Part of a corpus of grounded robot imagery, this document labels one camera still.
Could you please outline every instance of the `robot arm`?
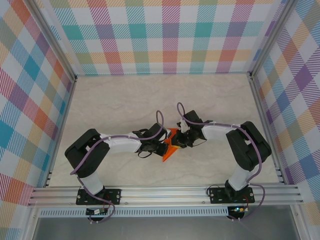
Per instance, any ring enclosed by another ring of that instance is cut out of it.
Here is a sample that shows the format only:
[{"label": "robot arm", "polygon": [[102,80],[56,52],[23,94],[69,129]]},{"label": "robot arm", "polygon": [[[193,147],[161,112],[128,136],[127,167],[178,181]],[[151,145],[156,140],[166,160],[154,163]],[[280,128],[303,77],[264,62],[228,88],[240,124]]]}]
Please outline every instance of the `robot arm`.
[{"label": "robot arm", "polygon": [[[203,123],[194,110],[186,113],[184,117],[194,123]],[[193,147],[195,140],[221,140],[226,138],[231,147],[237,166],[233,175],[225,182],[225,193],[232,201],[242,194],[248,186],[248,179],[259,169],[259,160],[256,151],[249,139],[238,129],[217,125],[194,125],[181,119],[177,125],[181,128],[171,139],[171,145],[178,148]],[[271,148],[256,126],[247,121],[237,125],[244,129],[257,146],[262,163],[271,155]]]},{"label": "robot arm", "polygon": [[[168,144],[163,141],[171,135],[170,130],[163,128],[160,134],[155,138],[143,140],[144,138],[149,138],[155,135],[160,130],[160,127],[161,126],[158,123],[155,123],[150,129],[142,129],[124,134],[124,136],[140,138],[141,140],[118,137],[109,138],[99,143],[76,172],[88,191],[93,195],[96,195],[104,189],[96,170],[107,154],[131,152],[138,153],[139,155],[141,152],[148,152],[150,155],[155,153],[163,156],[168,150]],[[110,136],[111,135],[100,134],[96,129],[89,129],[70,147],[68,147],[64,155],[70,162],[71,166],[75,169],[85,157],[88,150],[97,141]]]}]

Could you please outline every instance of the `marble surface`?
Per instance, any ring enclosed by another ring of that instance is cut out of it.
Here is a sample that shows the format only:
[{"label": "marble surface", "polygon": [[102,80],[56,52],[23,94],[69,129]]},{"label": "marble surface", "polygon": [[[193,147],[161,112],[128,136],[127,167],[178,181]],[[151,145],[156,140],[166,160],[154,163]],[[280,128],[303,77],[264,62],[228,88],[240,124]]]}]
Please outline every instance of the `marble surface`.
[{"label": "marble surface", "polygon": [[[262,124],[245,74],[125,75],[79,77],[54,165],[50,186],[79,186],[65,150],[85,131],[127,134],[150,128],[156,110],[165,127],[175,128],[177,102],[195,110],[202,120]],[[167,161],[153,154],[107,155],[98,168],[104,185],[195,185],[224,183],[237,163],[227,141],[210,140],[194,148],[178,149]],[[275,183],[278,178],[269,157],[252,182]]]}]

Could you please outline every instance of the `black mounting plate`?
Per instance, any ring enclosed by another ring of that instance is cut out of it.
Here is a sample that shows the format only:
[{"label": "black mounting plate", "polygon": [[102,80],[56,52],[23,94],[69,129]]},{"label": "black mounting plate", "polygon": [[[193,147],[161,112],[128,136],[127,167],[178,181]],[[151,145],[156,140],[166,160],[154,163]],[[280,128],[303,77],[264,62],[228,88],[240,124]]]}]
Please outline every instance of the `black mounting plate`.
[{"label": "black mounting plate", "polygon": [[[108,200],[114,205],[120,204],[121,189],[102,189],[96,194],[98,198]],[[77,198],[75,201],[76,205],[103,205],[104,202],[90,196],[86,190],[79,189]]]},{"label": "black mounting plate", "polygon": [[248,203],[253,204],[255,202],[254,192],[251,187],[246,187],[241,195],[231,201],[225,192],[225,187],[210,187],[208,189],[208,194],[210,196],[211,204],[246,204],[248,198]]}]

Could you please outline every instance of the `orange object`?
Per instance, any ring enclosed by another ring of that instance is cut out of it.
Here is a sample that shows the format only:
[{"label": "orange object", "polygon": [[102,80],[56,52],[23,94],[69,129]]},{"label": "orange object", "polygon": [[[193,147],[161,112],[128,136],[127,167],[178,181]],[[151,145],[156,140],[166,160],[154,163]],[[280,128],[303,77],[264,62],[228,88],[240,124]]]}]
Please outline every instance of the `orange object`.
[{"label": "orange object", "polygon": [[178,149],[175,146],[171,146],[171,139],[173,138],[174,135],[176,135],[178,128],[169,128],[169,129],[171,130],[171,136],[166,140],[164,140],[164,142],[167,143],[169,147],[168,147],[168,150],[166,151],[166,154],[162,158],[162,162],[167,160]]}]

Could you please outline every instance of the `gray floor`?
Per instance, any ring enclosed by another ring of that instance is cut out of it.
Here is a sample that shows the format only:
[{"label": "gray floor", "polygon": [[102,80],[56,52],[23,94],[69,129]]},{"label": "gray floor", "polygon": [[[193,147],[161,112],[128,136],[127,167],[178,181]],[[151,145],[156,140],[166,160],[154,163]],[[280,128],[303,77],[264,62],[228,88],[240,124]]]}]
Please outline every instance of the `gray floor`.
[{"label": "gray floor", "polygon": [[[245,74],[176,74],[79,77],[59,146],[50,187],[79,186],[64,156],[65,150],[85,131],[127,134],[150,128],[156,110],[166,128],[180,120],[176,104],[195,110],[200,118],[218,123],[252,121],[263,132]],[[98,168],[106,186],[202,185],[224,183],[237,163],[227,141],[210,140],[194,148],[177,150],[166,162],[153,154],[142,159],[136,153],[107,155]],[[275,183],[272,158],[252,182]]]},{"label": "gray floor", "polygon": [[227,217],[41,218],[33,240],[298,240],[289,206],[263,206],[243,222]]}]

